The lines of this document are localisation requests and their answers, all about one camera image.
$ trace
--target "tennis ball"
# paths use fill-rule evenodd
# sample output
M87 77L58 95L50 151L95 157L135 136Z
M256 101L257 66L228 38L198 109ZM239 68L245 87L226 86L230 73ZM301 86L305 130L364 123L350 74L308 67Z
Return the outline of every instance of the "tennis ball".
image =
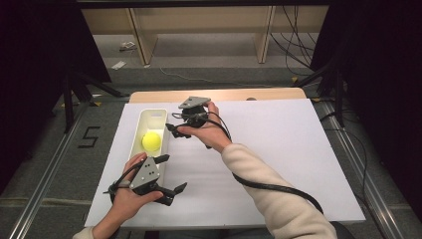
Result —
M154 131L148 131L142 138L142 146L147 151L157 151L161 147L161 137Z

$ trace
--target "sleeve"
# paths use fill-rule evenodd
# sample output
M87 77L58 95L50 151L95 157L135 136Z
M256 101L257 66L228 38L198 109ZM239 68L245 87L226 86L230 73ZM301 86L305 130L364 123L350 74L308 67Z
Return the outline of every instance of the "sleeve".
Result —
M242 144L226 146L222 157L227 167L244 179L292 187ZM285 192L244 187L275 238L336 238L331 224L305 199Z
M84 230L75 234L72 239L94 239L93 227L86 227Z

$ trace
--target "wrist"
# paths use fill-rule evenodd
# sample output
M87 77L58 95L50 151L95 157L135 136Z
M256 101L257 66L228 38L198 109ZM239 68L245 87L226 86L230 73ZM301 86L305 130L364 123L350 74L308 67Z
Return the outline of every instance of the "wrist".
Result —
M120 213L111 208L103 220L93 228L94 238L109 238L124 221L125 219L121 218Z
M225 138L223 140L218 141L218 143L214 146L214 149L222 153L224 148L226 148L226 146L230 144L232 144L232 141L230 141L229 138Z

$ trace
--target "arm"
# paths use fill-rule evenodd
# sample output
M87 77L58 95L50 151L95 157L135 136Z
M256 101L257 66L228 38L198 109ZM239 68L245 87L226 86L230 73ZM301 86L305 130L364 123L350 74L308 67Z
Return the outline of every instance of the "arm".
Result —
M209 112L218 108L208 103ZM213 121L218 118L209 115ZM255 182L292 187L257 154L242 144L232 143L225 133L212 123L201 128L180 127L180 132L197 136L206 145L222 154L227 167L236 175ZM285 192L244 186L263 214L267 228L275 238L336 238L335 230L313 206L299 196Z
M125 165L124 171L127 171L133 165L146 159L146 153L139 153L131 158ZM132 180L134 173L130 173L125 180ZM101 239L109 238L123 222L132 218L137 211L146 203L155 201L162 197L162 192L152 191L143 196L135 194L128 188L120 188L115 195L114 203L107 215L95 227L85 228L78 234L74 235L74 239Z

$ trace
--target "white table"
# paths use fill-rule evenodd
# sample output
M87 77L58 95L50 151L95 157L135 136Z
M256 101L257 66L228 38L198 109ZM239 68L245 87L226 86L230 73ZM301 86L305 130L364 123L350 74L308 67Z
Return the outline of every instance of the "white table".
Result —
M297 189L312 195L328 220L365 220L309 100L214 102L234 142L248 145ZM167 109L168 121L180 124L180 119L171 116L180 113L179 105L148 103L124 107L86 226L96 225L111 206L109 196L103 192L119 178L128 160L139 113L145 109ZM123 227L159 230L264 225L252 199L216 151L206 149L195 137L171 136L168 154L164 186L174 188L186 181L185 191L169 207L145 205Z

